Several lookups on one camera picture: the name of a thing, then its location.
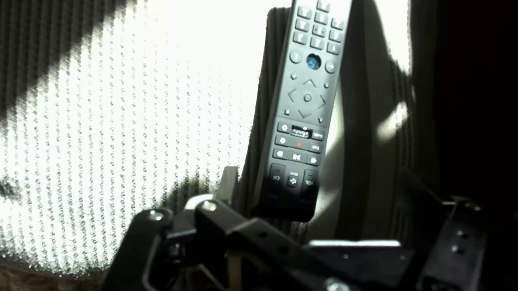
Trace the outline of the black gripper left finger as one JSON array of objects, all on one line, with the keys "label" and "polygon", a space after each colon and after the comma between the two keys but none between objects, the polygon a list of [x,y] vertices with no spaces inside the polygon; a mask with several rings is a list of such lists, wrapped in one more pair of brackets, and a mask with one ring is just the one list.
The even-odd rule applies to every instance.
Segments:
[{"label": "black gripper left finger", "polygon": [[261,218],[234,209],[239,170],[214,194],[137,213],[101,291],[357,291],[357,281]]}]

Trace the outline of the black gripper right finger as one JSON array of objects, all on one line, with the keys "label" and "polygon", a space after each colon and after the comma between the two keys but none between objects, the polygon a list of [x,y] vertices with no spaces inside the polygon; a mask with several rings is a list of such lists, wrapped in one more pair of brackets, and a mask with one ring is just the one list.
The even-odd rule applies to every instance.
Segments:
[{"label": "black gripper right finger", "polygon": [[417,251],[415,291],[480,291],[488,233],[469,199],[444,200],[418,175],[402,175],[404,241]]}]

